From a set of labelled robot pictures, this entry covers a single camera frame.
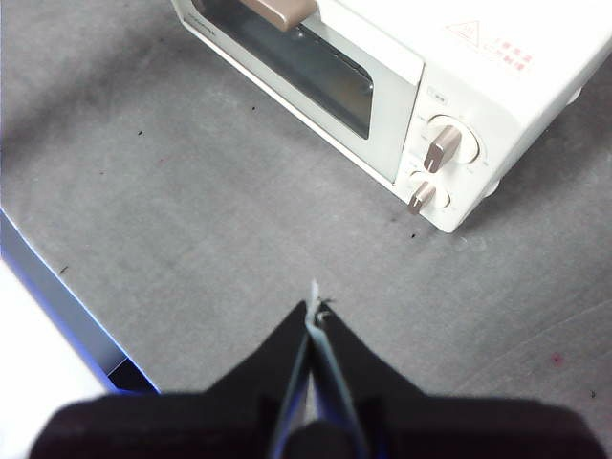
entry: floor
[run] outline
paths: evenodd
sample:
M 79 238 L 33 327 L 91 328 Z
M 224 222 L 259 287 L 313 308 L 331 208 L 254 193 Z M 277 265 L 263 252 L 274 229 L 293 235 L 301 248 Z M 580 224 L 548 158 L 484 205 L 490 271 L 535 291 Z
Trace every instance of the floor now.
M 2 206 L 162 390 L 209 386 L 315 277 L 423 390 L 568 405 L 612 452 L 612 60 L 447 235 L 168 1 L 2 13 Z

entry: white toaster oven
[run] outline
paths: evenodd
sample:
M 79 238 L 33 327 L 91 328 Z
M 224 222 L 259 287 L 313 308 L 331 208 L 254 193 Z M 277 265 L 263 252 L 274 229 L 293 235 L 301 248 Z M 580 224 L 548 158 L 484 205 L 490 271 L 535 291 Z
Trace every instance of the white toaster oven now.
M 609 0 L 172 2 L 210 48 L 447 232 L 612 49 Z

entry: brown handle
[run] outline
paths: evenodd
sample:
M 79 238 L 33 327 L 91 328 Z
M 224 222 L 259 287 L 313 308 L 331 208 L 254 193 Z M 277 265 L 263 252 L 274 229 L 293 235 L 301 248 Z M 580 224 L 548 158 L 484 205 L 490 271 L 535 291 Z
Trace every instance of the brown handle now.
M 240 0 L 282 32 L 317 10 L 317 0 Z

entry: white object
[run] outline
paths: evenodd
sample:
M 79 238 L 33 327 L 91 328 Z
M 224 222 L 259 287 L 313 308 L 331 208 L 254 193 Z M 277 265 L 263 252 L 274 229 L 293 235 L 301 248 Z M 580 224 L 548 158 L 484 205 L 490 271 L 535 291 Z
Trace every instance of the white object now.
M 0 259 L 0 459 L 25 459 L 50 416 L 106 389 Z
M 419 186 L 414 172 L 432 176 L 426 181 L 440 184 L 448 204 L 432 199 L 436 205 L 420 212 L 447 232 L 495 189 L 612 50 L 612 2 L 602 0 L 317 0 L 317 12 L 271 39 L 270 49 L 272 26 L 255 24 L 265 20 L 238 0 L 172 3 L 191 32 L 406 203 Z M 312 59 L 316 45 L 320 55 Z M 320 75 L 330 67 L 317 67 L 324 49 L 371 81 L 371 107 L 363 108 L 368 99 L 351 84 L 333 87 L 333 72 Z M 302 68 L 288 55 L 303 58 Z M 338 67 L 345 81 L 352 78 Z M 309 92 L 309 83 L 331 96 Z M 329 100 L 345 104 L 330 109 Z M 351 104 L 357 109 L 346 116 Z M 468 140 L 462 136 L 432 174 L 424 161 L 432 130 L 444 128 L 440 120 Z

